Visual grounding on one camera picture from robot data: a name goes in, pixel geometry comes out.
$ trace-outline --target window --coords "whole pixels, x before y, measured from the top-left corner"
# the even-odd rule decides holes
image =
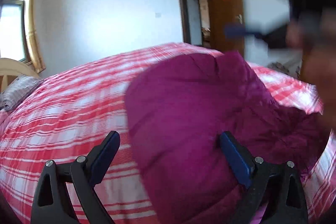
[[[0,8],[0,57],[29,62],[24,0],[4,0]]]

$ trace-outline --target door handle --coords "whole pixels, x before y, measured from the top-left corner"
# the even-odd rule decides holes
[[[243,24],[243,16],[241,14],[237,15],[235,19],[237,19],[240,24]]]

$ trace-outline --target open door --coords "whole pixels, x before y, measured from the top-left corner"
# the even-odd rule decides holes
[[[220,52],[238,50],[244,57],[244,38],[226,39],[228,23],[244,24],[243,0],[208,0],[211,48]]]

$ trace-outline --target purple garment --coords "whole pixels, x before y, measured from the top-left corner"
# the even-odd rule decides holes
[[[177,56],[140,74],[125,104],[133,157],[162,224],[223,224],[244,193],[218,145],[231,131],[254,156],[302,177],[329,134],[319,113],[279,105],[238,52]]]

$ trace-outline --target red plaid bedsheet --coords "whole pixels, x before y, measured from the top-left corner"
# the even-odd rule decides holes
[[[141,183],[127,134],[124,93],[137,74],[160,60],[194,52],[221,53],[184,43],[107,57],[51,76],[12,114],[0,137],[0,189],[23,223],[30,222],[34,191],[44,163],[70,162],[87,155],[108,132],[121,137],[120,149],[95,191],[118,224],[157,224]],[[251,64],[276,100],[307,113],[321,111],[313,86]],[[336,141],[328,145],[304,183],[309,216],[316,219],[335,198]],[[72,184],[76,214],[87,223]]]

